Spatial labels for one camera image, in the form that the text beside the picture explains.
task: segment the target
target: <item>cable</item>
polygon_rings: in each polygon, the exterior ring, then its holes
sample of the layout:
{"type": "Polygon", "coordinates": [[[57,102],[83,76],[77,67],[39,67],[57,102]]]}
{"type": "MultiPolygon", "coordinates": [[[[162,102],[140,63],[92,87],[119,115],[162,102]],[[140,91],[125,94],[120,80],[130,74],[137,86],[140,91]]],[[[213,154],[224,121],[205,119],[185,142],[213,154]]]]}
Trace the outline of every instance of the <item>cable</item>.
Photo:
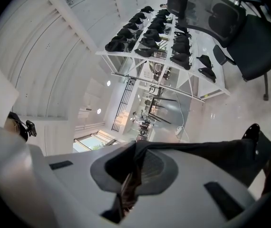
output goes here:
{"type": "Polygon", "coordinates": [[[185,130],[185,128],[184,128],[184,123],[185,123],[185,121],[184,121],[184,116],[183,116],[183,112],[182,112],[182,108],[181,108],[180,100],[179,100],[179,97],[178,97],[178,95],[177,95],[177,93],[176,93],[176,92],[175,92],[175,96],[176,96],[176,97],[177,97],[177,99],[178,99],[179,106],[180,106],[180,111],[181,111],[182,118],[183,118],[183,124],[182,124],[182,126],[180,126],[180,127],[182,127],[182,128],[183,128],[183,130],[184,130],[184,132],[185,132],[185,134],[186,134],[186,136],[187,136],[187,138],[188,138],[188,142],[190,142],[189,137],[188,137],[188,134],[187,134],[187,132],[186,132],[186,130],[185,130]]]}

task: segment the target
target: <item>window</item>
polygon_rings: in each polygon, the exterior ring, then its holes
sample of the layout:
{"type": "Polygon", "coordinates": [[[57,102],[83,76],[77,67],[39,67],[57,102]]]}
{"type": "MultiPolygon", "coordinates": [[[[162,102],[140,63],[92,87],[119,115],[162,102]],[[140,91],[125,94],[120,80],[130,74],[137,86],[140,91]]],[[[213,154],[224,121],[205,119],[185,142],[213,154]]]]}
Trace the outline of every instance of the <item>window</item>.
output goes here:
{"type": "Polygon", "coordinates": [[[93,133],[91,135],[75,139],[73,143],[73,153],[98,150],[118,143],[120,142],[111,138],[104,132],[99,131],[97,133],[93,133]]]}

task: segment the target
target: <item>black metal gate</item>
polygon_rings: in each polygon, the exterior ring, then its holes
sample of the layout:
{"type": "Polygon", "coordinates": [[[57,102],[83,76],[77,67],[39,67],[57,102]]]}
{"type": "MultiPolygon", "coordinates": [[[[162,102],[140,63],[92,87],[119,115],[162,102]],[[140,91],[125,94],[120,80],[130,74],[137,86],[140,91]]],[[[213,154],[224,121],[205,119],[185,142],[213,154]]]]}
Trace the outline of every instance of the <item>black metal gate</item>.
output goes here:
{"type": "Polygon", "coordinates": [[[126,84],[126,87],[125,87],[125,91],[123,93],[123,96],[122,96],[122,99],[121,99],[121,102],[120,102],[120,105],[119,105],[118,110],[116,112],[116,118],[115,118],[115,120],[114,120],[114,122],[112,124],[111,130],[114,130],[114,131],[117,131],[117,132],[120,130],[121,122],[123,120],[125,110],[126,110],[126,107],[127,107],[127,104],[128,104],[132,89],[134,87],[134,84],[135,84],[134,79],[129,79],[128,80],[128,82],[126,84]]]}

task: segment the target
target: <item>white floor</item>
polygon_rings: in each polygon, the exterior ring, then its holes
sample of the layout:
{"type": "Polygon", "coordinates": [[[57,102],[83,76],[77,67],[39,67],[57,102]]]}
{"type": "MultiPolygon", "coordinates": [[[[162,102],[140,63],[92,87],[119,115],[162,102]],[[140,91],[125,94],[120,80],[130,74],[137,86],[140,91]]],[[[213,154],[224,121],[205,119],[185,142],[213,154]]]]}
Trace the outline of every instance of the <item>white floor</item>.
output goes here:
{"type": "MultiPolygon", "coordinates": [[[[192,100],[185,129],[190,142],[219,142],[240,139],[253,123],[271,140],[271,71],[269,101],[263,100],[263,77],[245,82],[237,66],[223,65],[225,86],[231,95],[207,99],[204,104],[192,100]]],[[[261,172],[249,190],[255,198],[261,195],[265,175],[261,172]]]]}

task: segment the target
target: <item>shelf rack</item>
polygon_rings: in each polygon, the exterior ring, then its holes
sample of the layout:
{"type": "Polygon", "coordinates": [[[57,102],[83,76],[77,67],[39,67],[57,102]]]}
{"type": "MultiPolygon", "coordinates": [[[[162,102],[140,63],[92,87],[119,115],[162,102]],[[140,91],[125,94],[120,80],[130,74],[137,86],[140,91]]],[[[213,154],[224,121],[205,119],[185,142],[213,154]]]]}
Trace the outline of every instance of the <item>shelf rack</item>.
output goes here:
{"type": "MultiPolygon", "coordinates": [[[[176,32],[176,31],[181,32],[180,30],[175,28],[176,16],[173,14],[171,14],[169,16],[172,19],[172,23],[165,24],[168,28],[170,28],[169,34],[168,35],[163,35],[163,34],[160,35],[161,37],[164,37],[168,40],[167,46],[166,46],[166,53],[167,53],[166,59],[162,59],[162,58],[158,58],[158,57],[142,57],[135,52],[135,49],[139,48],[140,41],[142,40],[144,34],[146,33],[146,31],[148,30],[148,27],[151,24],[151,21],[153,20],[153,18],[155,17],[155,15],[157,13],[158,13],[158,11],[154,11],[151,14],[145,14],[147,16],[147,19],[150,21],[147,23],[147,25],[145,27],[143,27],[143,29],[142,29],[143,32],[141,33],[138,41],[136,42],[136,44],[131,52],[108,52],[106,50],[103,50],[103,51],[96,52],[96,55],[101,55],[103,57],[106,56],[108,58],[108,60],[106,60],[106,62],[108,63],[108,65],[111,69],[114,67],[114,64],[111,62],[109,56],[132,58],[133,63],[131,65],[129,71],[141,66],[145,61],[160,63],[164,66],[163,66],[161,75],[159,77],[159,80],[157,82],[155,80],[149,81],[149,80],[139,78],[139,77],[132,77],[132,78],[141,80],[143,82],[150,83],[151,85],[159,85],[160,87],[164,87],[169,90],[179,92],[183,95],[186,95],[186,96],[191,97],[196,100],[200,100],[202,102],[204,102],[205,99],[208,99],[208,98],[211,98],[216,95],[223,94],[223,93],[230,95],[230,92],[225,88],[223,68],[217,62],[217,60],[215,59],[215,57],[213,55],[213,47],[215,46],[215,41],[208,34],[197,31],[197,30],[189,29],[189,33],[192,35],[192,38],[190,39],[190,44],[192,45],[192,47],[191,47],[192,55],[190,56],[190,60],[189,60],[190,63],[192,64],[192,67],[189,70],[185,70],[182,66],[180,66],[170,60],[170,57],[172,56],[172,51],[173,51],[172,46],[174,44],[174,37],[175,37],[174,32],[176,32]],[[216,82],[215,83],[212,80],[210,80],[209,78],[202,75],[198,71],[199,68],[205,67],[197,59],[197,57],[200,57],[202,54],[208,55],[211,60],[211,63],[213,65],[213,72],[216,75],[216,82]],[[136,64],[135,58],[140,59],[140,63],[136,64]],[[163,85],[161,83],[163,75],[169,67],[176,68],[179,70],[177,88],[172,88],[172,87],[163,85]],[[194,89],[193,89],[193,86],[192,86],[192,83],[190,80],[191,77],[193,77],[193,76],[197,77],[199,79],[198,80],[198,94],[197,95],[194,95],[194,93],[193,93],[194,89]],[[191,94],[179,89],[179,87],[187,81],[189,82],[189,85],[190,85],[191,94]]],[[[112,70],[112,72],[113,72],[113,74],[115,74],[117,76],[130,78],[128,73],[126,73],[125,75],[122,75],[122,74],[118,73],[117,70],[112,70]]]]}

